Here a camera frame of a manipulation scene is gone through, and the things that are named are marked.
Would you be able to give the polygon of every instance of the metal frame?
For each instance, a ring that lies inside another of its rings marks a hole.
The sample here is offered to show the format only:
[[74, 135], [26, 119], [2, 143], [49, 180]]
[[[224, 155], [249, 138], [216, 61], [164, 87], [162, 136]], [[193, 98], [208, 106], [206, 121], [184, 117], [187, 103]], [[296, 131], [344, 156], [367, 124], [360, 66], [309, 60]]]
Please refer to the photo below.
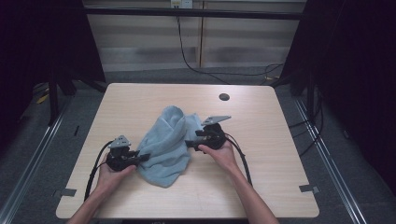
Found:
[[156, 8], [156, 7], [41, 7], [45, 10], [61, 10], [63, 12], [84, 12], [92, 15], [129, 15], [129, 16], [177, 16], [177, 17], [210, 17], [210, 18], [240, 18], [298, 21], [308, 17], [298, 12], [265, 12], [265, 11], [234, 11], [214, 9], [189, 8]]
[[[308, 120], [307, 110], [304, 103], [301, 100], [297, 100], [295, 103], [303, 120]], [[320, 137], [317, 127], [308, 120], [308, 122], [306, 123], [306, 128], [308, 129], [312, 140], [316, 141], [315, 145], [317, 147], [318, 153], [322, 158], [323, 163], [332, 179], [332, 182], [334, 183], [338, 194], [340, 195], [341, 200], [343, 201], [344, 206], [346, 207], [346, 210], [348, 211], [353, 223], [367, 224], [367, 221], [364, 218], [363, 212], [361, 211], [358, 202], [356, 201], [355, 197], [347, 186], [347, 183], [345, 182], [343, 176], [338, 170], [337, 165], [332, 159], [332, 154], [330, 153], [329, 149], [327, 149], [322, 138]]]
[[28, 165], [26, 166], [25, 170], [21, 178], [19, 179], [17, 185], [15, 186], [14, 190], [8, 196], [3, 208], [0, 211], [0, 223], [7, 224], [11, 223], [12, 219], [14, 218], [15, 214], [23, 197], [25, 196], [27, 190], [29, 189], [34, 177], [35, 173], [37, 172], [41, 162], [46, 155], [48, 148], [50, 147], [50, 143], [57, 133], [59, 127], [61, 126], [62, 120], [64, 119], [64, 113], [66, 112], [67, 108], [69, 107], [72, 101], [72, 97], [68, 97], [66, 102], [59, 114], [58, 118], [53, 122], [51, 126], [48, 127], [46, 133], [44, 134], [43, 138], [41, 139], [40, 144], [35, 150], [35, 154], [33, 155], [32, 159], [30, 159]]

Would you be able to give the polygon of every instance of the wall socket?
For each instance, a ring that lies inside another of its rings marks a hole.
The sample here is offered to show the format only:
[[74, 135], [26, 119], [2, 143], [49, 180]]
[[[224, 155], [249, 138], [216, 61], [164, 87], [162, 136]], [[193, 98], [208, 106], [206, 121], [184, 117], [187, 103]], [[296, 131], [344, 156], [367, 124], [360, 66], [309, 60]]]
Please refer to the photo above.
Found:
[[171, 8], [192, 8], [192, 0], [171, 0]]
[[181, 0], [171, 0], [171, 8], [181, 8]]
[[181, 8], [192, 8], [192, 0], [181, 0]]

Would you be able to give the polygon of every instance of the wooden table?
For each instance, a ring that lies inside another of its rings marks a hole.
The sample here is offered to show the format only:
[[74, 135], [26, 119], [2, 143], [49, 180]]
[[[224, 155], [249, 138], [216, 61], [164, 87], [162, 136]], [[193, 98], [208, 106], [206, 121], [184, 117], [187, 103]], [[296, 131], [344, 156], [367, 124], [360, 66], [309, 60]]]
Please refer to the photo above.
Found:
[[[230, 100], [221, 101], [227, 93]], [[254, 188], [277, 217], [316, 217], [318, 206], [274, 89], [258, 86], [111, 84], [98, 109], [56, 215], [71, 217], [83, 203], [87, 181], [102, 146], [119, 135], [137, 148], [164, 108], [186, 115], [231, 115], [221, 123], [246, 154]], [[239, 218], [246, 217], [233, 186], [212, 158], [192, 148], [186, 171], [169, 188], [147, 183], [138, 173], [127, 177], [100, 208], [100, 218]], [[238, 154], [236, 160], [244, 172]], [[98, 174], [93, 180], [96, 185]]]

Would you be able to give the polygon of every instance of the wire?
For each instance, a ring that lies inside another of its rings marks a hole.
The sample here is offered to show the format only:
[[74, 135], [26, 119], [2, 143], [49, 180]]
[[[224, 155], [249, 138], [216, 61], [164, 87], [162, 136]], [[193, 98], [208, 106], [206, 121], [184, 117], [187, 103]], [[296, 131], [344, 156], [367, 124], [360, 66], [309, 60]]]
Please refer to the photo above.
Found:
[[[317, 107], [316, 107], [316, 112], [315, 112], [315, 114], [314, 114], [314, 118], [317, 117], [318, 112], [321, 110], [322, 101], [323, 101], [323, 97], [321, 97], [321, 96], [319, 97], [319, 94], [318, 94], [318, 102], [317, 102]], [[300, 126], [300, 125], [302, 125], [302, 124], [305, 124], [305, 123], [307, 123], [307, 122], [308, 122], [308, 120], [306, 119], [306, 120], [303, 120], [303, 121], [301, 121], [301, 122], [298, 122], [298, 123], [289, 125], [289, 128], [290, 128], [290, 129], [291, 129], [291, 128], [295, 128], [295, 127], [298, 127], [298, 126]]]
[[92, 171], [91, 171], [91, 174], [90, 174], [90, 179], [88, 180], [88, 183], [87, 183], [87, 188], [85, 189], [84, 202], [88, 199], [88, 197], [90, 197], [92, 181], [93, 181], [93, 179], [95, 178], [96, 171], [98, 170], [98, 168], [99, 168], [101, 165], [105, 164], [105, 162], [103, 162], [103, 163], [101, 163], [100, 165], [98, 165], [99, 160], [100, 160], [100, 158], [102, 157], [102, 153], [103, 153], [103, 151], [105, 150], [105, 148], [106, 148], [108, 145], [110, 145], [112, 142], [113, 142], [113, 141], [109, 141], [108, 143], [106, 143], [106, 144], [102, 147], [102, 149], [101, 149], [100, 152], [99, 152], [98, 157], [96, 158], [95, 165], [93, 166]]
[[242, 163], [244, 163], [244, 167], [245, 167], [245, 172], [247, 174], [247, 182], [253, 186], [252, 182], [251, 182], [251, 177], [250, 177], [250, 171], [248, 169], [248, 162], [245, 158], [245, 154], [242, 152], [241, 147], [238, 145], [238, 143], [236, 142], [236, 140], [229, 134], [226, 133], [226, 135], [230, 136], [233, 140], [231, 140], [228, 137], [225, 137], [225, 139], [227, 139], [231, 144], [233, 144], [233, 146], [236, 148], [236, 150], [239, 153], [239, 156], [241, 157]]
[[[210, 73], [209, 73], [209, 72], [203, 72], [203, 71], [196, 70], [196, 69], [192, 68], [192, 67], [189, 65], [189, 63], [187, 62], [187, 60], [186, 60], [186, 55], [185, 55], [185, 53], [184, 53], [184, 48], [183, 48], [183, 40], [182, 40], [182, 38], [181, 38], [180, 17], [177, 17], [177, 29], [178, 29], [178, 37], [179, 37], [179, 40], [180, 40], [180, 48], [181, 48], [181, 54], [182, 54], [182, 56], [183, 56], [184, 64], [186, 64], [187, 67], [190, 68], [190, 70], [192, 70], [192, 71], [194, 71], [194, 72], [196, 72], [196, 73], [211, 76], [211, 77], [213, 77], [213, 78], [215, 78], [215, 79], [217, 79], [217, 80], [219, 80], [219, 81], [221, 81], [221, 82], [223, 82], [223, 83], [225, 83], [225, 84], [231, 85], [231, 83], [229, 83], [229, 82], [227, 82], [227, 81], [225, 81], [225, 80], [223, 80], [223, 79], [221, 79], [221, 78], [219, 78], [219, 77], [216, 77], [216, 76], [214, 76], [214, 75], [233, 75], [233, 76], [242, 76], [242, 77], [257, 77], [257, 76], [263, 76], [263, 75], [265, 75], [265, 80], [264, 80], [264, 82], [265, 82], [265, 81], [268, 79], [268, 76], [267, 76], [267, 75], [268, 75], [269, 73], [273, 72], [273, 71], [276, 70], [279, 66], [282, 66], [282, 65], [283, 65], [283, 63], [272, 63], [272, 64], [269, 64], [269, 65], [265, 66], [264, 72], [257, 73], [257, 74], [223, 73], [223, 72], [210, 72]], [[270, 66], [275, 66], [275, 68], [273, 68], [273, 69], [267, 71], [268, 67], [270, 67]]]
[[302, 157], [319, 140], [319, 138], [321, 138], [321, 132], [324, 126], [324, 116], [323, 116], [323, 107], [322, 107], [323, 98], [318, 91], [317, 91], [317, 95], [318, 95], [318, 103], [317, 103], [316, 115], [320, 112], [320, 116], [321, 116], [320, 129], [318, 131], [318, 134], [315, 136], [314, 141], [301, 154], [299, 154], [300, 157]]

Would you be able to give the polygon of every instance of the blue towel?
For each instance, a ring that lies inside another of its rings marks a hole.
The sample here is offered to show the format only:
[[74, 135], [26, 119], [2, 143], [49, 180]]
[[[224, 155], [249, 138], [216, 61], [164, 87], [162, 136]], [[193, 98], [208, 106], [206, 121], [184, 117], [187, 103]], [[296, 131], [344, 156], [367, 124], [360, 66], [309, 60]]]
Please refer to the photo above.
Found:
[[153, 185], [171, 186], [191, 158], [185, 139], [195, 139], [195, 131], [200, 129], [196, 114], [185, 116], [174, 105], [166, 107], [137, 147], [139, 155], [150, 153], [149, 160], [139, 164], [139, 174]]

